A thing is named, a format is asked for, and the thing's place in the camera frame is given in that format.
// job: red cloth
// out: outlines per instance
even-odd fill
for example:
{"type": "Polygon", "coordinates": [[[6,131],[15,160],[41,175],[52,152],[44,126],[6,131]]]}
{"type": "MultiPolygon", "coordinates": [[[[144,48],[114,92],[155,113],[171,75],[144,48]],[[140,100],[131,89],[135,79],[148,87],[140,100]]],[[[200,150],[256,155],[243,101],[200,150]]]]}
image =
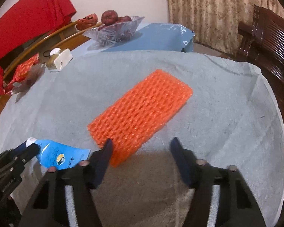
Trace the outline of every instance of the red cloth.
{"type": "MultiPolygon", "coordinates": [[[[28,40],[70,22],[70,0],[20,0],[0,18],[0,59],[28,40]]],[[[3,94],[0,67],[0,95],[3,94]]]]}

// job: beige patterned curtain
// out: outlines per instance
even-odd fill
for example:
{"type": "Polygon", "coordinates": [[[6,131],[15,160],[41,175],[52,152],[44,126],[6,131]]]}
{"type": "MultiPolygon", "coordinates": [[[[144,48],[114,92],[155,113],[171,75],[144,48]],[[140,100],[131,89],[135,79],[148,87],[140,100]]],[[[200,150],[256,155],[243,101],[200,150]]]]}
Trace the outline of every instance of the beige patterned curtain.
{"type": "Polygon", "coordinates": [[[169,21],[193,30],[196,42],[235,55],[242,40],[238,23],[252,23],[254,4],[284,18],[278,0],[168,0],[169,21]]]}

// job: orange textured mat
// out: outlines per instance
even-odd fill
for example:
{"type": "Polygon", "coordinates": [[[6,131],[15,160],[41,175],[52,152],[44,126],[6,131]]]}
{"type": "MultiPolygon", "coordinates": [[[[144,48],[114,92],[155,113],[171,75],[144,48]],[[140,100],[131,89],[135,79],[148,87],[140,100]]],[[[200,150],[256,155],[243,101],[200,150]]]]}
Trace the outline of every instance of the orange textured mat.
{"type": "Polygon", "coordinates": [[[111,138],[111,165],[118,166],[164,126],[185,104],[193,90],[179,79],[156,70],[94,119],[87,128],[103,147],[111,138]]]}

